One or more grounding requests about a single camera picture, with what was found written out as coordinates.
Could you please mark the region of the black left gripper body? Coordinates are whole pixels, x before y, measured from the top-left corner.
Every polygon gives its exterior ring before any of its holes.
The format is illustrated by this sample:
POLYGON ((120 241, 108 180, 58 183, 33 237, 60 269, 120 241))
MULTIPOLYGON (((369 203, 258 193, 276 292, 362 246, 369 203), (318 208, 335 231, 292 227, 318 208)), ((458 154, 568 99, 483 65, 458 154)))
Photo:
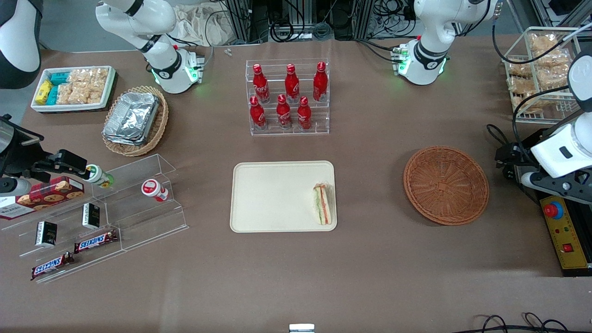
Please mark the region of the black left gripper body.
POLYGON ((508 143, 495 152, 495 168, 504 176, 505 165, 516 165, 519 179, 524 173, 537 172, 537 163, 527 149, 520 149, 518 143, 508 143))

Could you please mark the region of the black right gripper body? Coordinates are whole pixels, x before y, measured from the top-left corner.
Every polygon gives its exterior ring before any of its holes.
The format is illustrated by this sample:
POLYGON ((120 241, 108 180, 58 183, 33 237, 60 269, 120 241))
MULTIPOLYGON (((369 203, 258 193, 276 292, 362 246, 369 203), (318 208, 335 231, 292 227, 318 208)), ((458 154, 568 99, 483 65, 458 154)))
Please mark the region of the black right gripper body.
POLYGON ((47 167, 41 142, 44 136, 11 122, 11 116, 1 116, 1 176, 28 179, 28 168, 47 167))

